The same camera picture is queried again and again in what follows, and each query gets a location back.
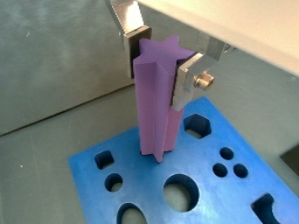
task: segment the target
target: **blue shape sorter board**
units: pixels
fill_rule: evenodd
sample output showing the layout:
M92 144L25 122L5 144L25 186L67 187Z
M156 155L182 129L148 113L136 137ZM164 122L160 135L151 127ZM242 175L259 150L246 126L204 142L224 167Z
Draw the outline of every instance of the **blue shape sorter board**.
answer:
M298 197L206 97L187 105L160 164L140 155L134 128L69 157L69 168L88 224L120 223L128 207L148 224L299 223ZM123 182L116 192L114 182ZM187 212L166 202L171 183L191 194Z

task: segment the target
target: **screw head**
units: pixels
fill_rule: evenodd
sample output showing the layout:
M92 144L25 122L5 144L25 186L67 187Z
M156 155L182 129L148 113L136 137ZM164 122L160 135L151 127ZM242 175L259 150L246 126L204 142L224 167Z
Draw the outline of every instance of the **screw head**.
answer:
M231 48L231 45L226 44L223 52L226 53L230 48Z
M202 88L203 90L207 90L214 82L214 77L207 73L203 72L199 75L194 76L194 86L196 88Z

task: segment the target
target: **oval hole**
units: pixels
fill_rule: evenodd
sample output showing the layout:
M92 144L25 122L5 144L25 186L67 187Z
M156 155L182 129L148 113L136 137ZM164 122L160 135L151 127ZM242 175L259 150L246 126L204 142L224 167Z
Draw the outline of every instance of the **oval hole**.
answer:
M227 160L234 158L234 151L228 147L222 148L219 154Z
M199 187L188 176L175 174L164 183L163 196L168 206L174 210L188 212L199 202Z
M123 178L118 173L112 173L107 176L106 188L110 192L116 192L123 185Z
M224 164L215 164L212 166L212 171L215 175L220 178L224 178L228 175L228 169Z
M236 164L234 166L234 172L243 179L248 175L248 168L243 164Z
M147 224L146 217L139 207L132 203L126 203L118 210L116 224Z

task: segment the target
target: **square hole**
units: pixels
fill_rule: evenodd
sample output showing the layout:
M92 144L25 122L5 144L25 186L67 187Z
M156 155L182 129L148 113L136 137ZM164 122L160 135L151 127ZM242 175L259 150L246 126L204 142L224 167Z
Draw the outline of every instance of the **square hole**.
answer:
M190 115L183 119L184 131L192 137L202 139L211 133L211 121L198 115Z
M111 151L104 150L95 156L98 168L100 170L106 169L108 166L111 166L115 163L115 159L112 157Z

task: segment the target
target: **purple block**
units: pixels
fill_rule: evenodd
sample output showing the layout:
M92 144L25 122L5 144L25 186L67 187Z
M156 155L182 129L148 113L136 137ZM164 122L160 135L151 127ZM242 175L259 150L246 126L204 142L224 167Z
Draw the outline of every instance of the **purple block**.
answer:
M154 154L160 163L164 152L174 149L183 116L183 109L171 108L176 63L194 52L179 47L178 36L163 42L142 39L139 45L134 66L142 154Z

